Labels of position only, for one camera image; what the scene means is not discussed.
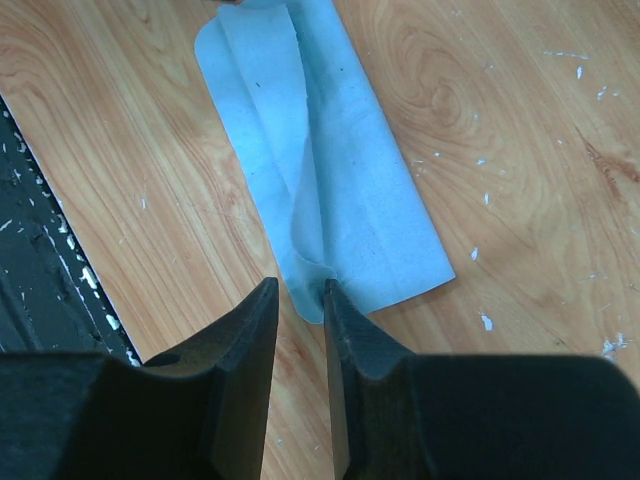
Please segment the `light blue cloth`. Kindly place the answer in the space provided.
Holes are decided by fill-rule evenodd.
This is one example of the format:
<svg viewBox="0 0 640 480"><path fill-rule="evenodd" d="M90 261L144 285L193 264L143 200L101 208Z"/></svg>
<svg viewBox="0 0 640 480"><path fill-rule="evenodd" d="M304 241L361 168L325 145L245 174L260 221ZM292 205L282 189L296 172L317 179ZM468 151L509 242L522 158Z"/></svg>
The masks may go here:
<svg viewBox="0 0 640 480"><path fill-rule="evenodd" d="M194 50L304 320L329 279L372 313L454 278L332 2L220 6Z"/></svg>

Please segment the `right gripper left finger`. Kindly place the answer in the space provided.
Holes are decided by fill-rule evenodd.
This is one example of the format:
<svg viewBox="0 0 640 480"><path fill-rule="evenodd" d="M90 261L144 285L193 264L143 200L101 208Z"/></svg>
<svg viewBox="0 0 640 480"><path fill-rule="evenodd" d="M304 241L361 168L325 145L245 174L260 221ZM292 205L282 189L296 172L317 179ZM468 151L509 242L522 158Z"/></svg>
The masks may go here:
<svg viewBox="0 0 640 480"><path fill-rule="evenodd" d="M1 357L5 479L256 479L279 285L133 366L102 353Z"/></svg>

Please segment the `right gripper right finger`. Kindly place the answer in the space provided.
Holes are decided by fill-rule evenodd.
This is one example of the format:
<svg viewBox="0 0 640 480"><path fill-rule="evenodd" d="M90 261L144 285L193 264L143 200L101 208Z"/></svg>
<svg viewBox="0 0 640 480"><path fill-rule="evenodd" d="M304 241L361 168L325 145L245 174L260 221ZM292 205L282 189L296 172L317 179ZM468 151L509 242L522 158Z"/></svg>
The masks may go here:
<svg viewBox="0 0 640 480"><path fill-rule="evenodd" d="M324 293L338 479L635 479L639 395L594 356L418 354Z"/></svg>

